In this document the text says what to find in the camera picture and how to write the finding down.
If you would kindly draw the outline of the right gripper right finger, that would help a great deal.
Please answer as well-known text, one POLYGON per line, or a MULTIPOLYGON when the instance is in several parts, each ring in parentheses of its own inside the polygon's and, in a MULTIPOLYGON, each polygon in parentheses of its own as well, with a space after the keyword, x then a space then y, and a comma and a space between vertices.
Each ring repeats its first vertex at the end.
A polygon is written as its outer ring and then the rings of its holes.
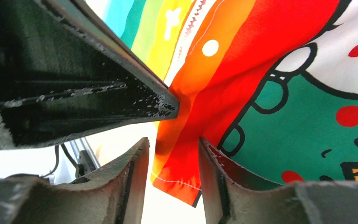
POLYGON ((294 182, 258 191, 254 174, 203 137, 198 154, 208 224, 358 224, 358 182, 294 182))

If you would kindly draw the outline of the rainbow white red hooded jacket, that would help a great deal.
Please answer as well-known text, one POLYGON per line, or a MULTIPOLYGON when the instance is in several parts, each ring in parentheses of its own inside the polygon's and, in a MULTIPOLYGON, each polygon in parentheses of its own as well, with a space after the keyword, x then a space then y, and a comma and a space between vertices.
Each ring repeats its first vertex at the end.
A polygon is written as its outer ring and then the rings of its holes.
POLYGON ((180 100, 154 187, 197 204, 199 137, 256 190, 358 181, 358 0, 110 0, 102 19, 180 100))

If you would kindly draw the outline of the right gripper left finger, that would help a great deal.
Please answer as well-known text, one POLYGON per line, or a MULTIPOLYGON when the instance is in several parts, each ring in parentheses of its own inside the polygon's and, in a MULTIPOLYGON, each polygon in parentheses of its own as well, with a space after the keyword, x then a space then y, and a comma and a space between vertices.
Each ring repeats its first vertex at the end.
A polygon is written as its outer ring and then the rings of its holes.
POLYGON ((0 179, 0 224, 139 224, 149 140, 70 183, 39 177, 0 179))

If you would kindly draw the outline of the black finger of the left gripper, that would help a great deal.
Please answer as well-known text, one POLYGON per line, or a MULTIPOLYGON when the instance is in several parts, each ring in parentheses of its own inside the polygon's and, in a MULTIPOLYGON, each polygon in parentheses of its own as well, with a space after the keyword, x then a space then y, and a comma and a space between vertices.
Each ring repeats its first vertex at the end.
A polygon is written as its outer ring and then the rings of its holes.
POLYGON ((176 118, 179 101, 83 0, 0 0, 0 150, 176 118))

